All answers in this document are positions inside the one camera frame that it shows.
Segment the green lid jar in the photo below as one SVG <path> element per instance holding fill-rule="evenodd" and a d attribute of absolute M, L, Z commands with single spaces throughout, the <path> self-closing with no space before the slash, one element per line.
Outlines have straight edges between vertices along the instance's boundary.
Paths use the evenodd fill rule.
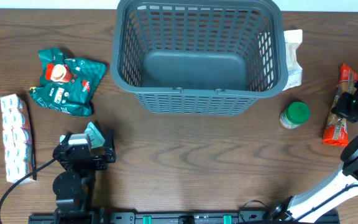
<path fill-rule="evenodd" d="M 287 129 L 295 129 L 310 118 L 309 107 L 300 101 L 290 104 L 279 117 L 280 124 Z"/>

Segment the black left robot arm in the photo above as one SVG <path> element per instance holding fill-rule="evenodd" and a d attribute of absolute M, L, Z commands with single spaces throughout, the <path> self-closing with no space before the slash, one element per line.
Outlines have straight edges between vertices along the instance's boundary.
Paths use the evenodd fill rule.
<path fill-rule="evenodd" d="M 57 209 L 54 223 L 109 223 L 104 208 L 92 207 L 96 172 L 116 161 L 114 132 L 100 147 L 104 153 L 93 156 L 87 134 L 68 133 L 53 150 L 53 158 L 64 168 L 53 182 Z"/>

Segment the white paper pouch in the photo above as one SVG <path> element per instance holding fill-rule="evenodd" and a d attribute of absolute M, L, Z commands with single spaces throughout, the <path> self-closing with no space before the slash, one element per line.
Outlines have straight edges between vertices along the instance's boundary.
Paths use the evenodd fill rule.
<path fill-rule="evenodd" d="M 297 61 L 296 50 L 303 41 L 303 31 L 301 29 L 286 30 L 284 38 L 288 70 L 288 80 L 284 90 L 287 90 L 301 85 L 303 69 Z"/>

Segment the orange pasta pack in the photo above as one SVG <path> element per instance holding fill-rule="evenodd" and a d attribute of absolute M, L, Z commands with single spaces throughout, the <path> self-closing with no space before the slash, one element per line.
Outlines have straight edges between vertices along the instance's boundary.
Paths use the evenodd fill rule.
<path fill-rule="evenodd" d="M 354 93 L 356 91 L 354 87 L 356 81 L 358 81 L 358 74 L 347 64 L 342 64 L 337 85 L 338 89 L 331 108 L 336 106 L 339 97 L 344 92 Z M 347 120 L 345 118 L 341 118 L 331 111 L 329 112 L 323 134 L 323 143 L 332 146 L 347 146 L 349 144 Z"/>

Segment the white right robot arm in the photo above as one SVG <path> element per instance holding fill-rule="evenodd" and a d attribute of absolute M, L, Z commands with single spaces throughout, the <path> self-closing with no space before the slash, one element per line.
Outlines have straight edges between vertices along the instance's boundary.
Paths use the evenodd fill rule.
<path fill-rule="evenodd" d="M 358 123 L 358 81 L 354 93 L 345 92 L 331 110 Z M 312 189 L 288 198 L 265 216 L 266 220 L 313 223 L 339 204 L 358 196 L 358 136 L 343 150 L 339 167 Z"/>

